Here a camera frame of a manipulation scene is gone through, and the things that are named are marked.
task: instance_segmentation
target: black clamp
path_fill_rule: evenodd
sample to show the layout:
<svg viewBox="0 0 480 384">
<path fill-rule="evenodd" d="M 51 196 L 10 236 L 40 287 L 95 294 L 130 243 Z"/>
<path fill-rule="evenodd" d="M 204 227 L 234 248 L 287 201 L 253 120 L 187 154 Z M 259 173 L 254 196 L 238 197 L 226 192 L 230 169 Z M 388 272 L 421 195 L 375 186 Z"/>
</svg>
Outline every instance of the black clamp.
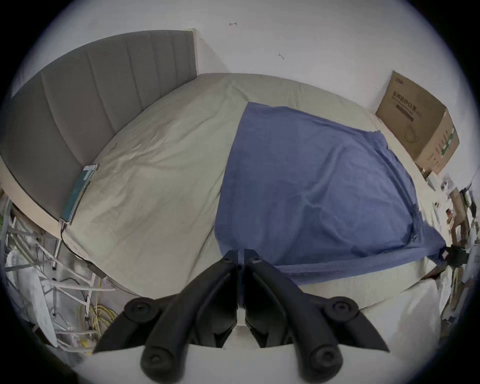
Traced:
<svg viewBox="0 0 480 384">
<path fill-rule="evenodd" d="M 224 345 L 237 324 L 238 302 L 260 347 L 296 345 L 300 373 L 310 382 L 338 373 L 343 363 L 338 344 L 388 351 L 353 300 L 305 294 L 255 251 L 245 250 L 243 274 L 237 259 L 237 251 L 229 251 L 178 295 L 129 301 L 94 353 L 145 345 L 144 373 L 159 383 L 174 382 L 188 344 Z"/>
</svg>

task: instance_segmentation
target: white wall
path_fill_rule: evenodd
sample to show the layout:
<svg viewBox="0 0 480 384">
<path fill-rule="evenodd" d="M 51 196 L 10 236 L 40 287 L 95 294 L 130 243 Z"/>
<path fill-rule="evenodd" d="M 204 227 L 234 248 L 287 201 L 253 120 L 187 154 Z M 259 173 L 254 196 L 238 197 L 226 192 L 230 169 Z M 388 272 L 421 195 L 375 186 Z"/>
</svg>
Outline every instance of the white wall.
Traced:
<svg viewBox="0 0 480 384">
<path fill-rule="evenodd" d="M 451 113 L 460 147 L 445 172 L 465 187 L 480 164 L 480 120 L 466 79 L 430 25 L 410 5 L 394 0 L 80 0 L 43 34 L 14 90 L 91 41 L 190 28 L 199 32 L 200 73 L 294 79 L 373 112 L 395 70 L 429 90 Z M 480 191 L 479 174 L 475 182 Z"/>
</svg>

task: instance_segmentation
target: white cloth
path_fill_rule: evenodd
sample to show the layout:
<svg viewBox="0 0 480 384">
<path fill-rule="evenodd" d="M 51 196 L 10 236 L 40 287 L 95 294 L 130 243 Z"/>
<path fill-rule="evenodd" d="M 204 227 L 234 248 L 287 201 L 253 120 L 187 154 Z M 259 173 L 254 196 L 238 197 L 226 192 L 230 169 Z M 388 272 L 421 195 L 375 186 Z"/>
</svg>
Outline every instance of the white cloth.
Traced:
<svg viewBox="0 0 480 384">
<path fill-rule="evenodd" d="M 221 255 L 213 226 L 230 148 L 248 101 L 286 105 L 366 131 L 381 130 L 411 175 L 425 219 L 448 241 L 439 198 L 382 122 L 359 105 L 310 85 L 254 74 L 203 74 L 161 98 L 103 149 L 68 245 L 128 289 L 178 293 Z M 352 297 L 360 307 L 391 297 L 431 270 L 427 260 L 304 287 Z"/>
</svg>

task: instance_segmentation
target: wrinkled fabric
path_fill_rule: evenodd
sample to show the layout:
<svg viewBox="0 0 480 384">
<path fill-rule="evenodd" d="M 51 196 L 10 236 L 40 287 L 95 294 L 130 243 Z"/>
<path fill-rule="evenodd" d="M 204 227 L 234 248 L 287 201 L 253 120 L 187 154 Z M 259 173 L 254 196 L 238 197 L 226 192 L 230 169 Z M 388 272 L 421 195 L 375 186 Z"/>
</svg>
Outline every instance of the wrinkled fabric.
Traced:
<svg viewBox="0 0 480 384">
<path fill-rule="evenodd" d="M 445 246 L 381 132 L 257 103 L 228 157 L 215 235 L 223 254 L 254 249 L 300 284 L 441 264 Z"/>
</svg>

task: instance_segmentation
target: metal rack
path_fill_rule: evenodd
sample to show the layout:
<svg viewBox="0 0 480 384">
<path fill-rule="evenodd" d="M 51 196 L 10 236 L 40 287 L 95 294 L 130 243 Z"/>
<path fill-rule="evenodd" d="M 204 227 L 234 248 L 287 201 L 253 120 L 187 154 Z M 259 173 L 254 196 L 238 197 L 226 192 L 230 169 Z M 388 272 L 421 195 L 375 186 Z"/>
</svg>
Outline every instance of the metal rack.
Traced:
<svg viewBox="0 0 480 384">
<path fill-rule="evenodd" d="M 19 273 L 19 271 L 25 270 L 27 268 L 34 268 L 38 279 L 40 281 L 41 291 L 43 292 L 44 303 L 40 303 L 40 306 L 44 306 L 48 309 L 49 320 L 54 329 L 54 337 L 50 337 L 49 342 L 57 348 L 61 348 L 67 352 L 91 352 L 94 346 L 91 347 L 80 347 L 72 345 L 74 336 L 81 335 L 94 335 L 98 334 L 96 330 L 83 330 L 76 329 L 71 324 L 67 324 L 68 327 L 65 327 L 59 324 L 56 321 L 56 317 L 59 314 L 58 311 L 58 297 L 59 293 L 69 297 L 71 300 L 76 301 L 80 305 L 85 307 L 85 316 L 88 317 L 90 309 L 92 306 L 92 293 L 93 292 L 102 292 L 102 291 L 115 291 L 115 288 L 102 288 L 96 286 L 97 281 L 99 281 L 98 276 L 95 273 L 91 273 L 91 276 L 84 276 L 81 273 L 78 273 L 74 269 L 70 268 L 65 262 L 59 260 L 59 253 L 61 248 L 62 241 L 57 239 L 47 233 L 35 233 L 29 230 L 28 225 L 22 223 L 21 219 L 15 217 L 11 219 L 12 213 L 12 201 L 8 198 L 4 214 L 3 214 L 3 224 L 0 232 L 0 272 L 1 279 L 4 283 L 6 290 L 10 293 L 12 297 L 12 303 L 17 309 L 19 316 L 28 319 L 35 326 L 33 331 L 36 331 L 37 328 L 42 328 L 41 322 L 37 321 L 36 316 L 32 316 L 31 313 L 35 307 L 38 307 L 39 303 L 36 303 L 35 306 L 32 300 L 26 297 L 21 292 L 21 287 L 18 284 L 15 284 L 10 278 L 9 275 L 12 273 Z M 55 241 L 55 249 L 53 252 L 50 252 L 45 244 L 42 244 L 39 239 L 50 239 Z M 45 256 L 44 260 L 36 259 L 34 256 L 35 252 L 42 252 Z M 7 266 L 7 256 L 9 253 L 14 253 L 19 259 L 26 260 L 24 264 L 10 265 Z M 48 276 L 42 270 L 41 266 L 50 264 L 52 265 L 53 276 Z M 80 280 L 81 284 L 69 284 L 67 282 L 58 281 L 56 275 L 59 270 L 62 270 L 76 279 Z M 81 291 L 86 292 L 86 297 L 84 299 L 79 299 L 78 297 L 72 294 L 72 291 Z M 53 305 L 51 308 L 48 308 L 46 295 L 51 293 L 53 295 Z M 70 337 L 70 343 L 66 342 L 65 339 L 61 337 Z"/>
</svg>

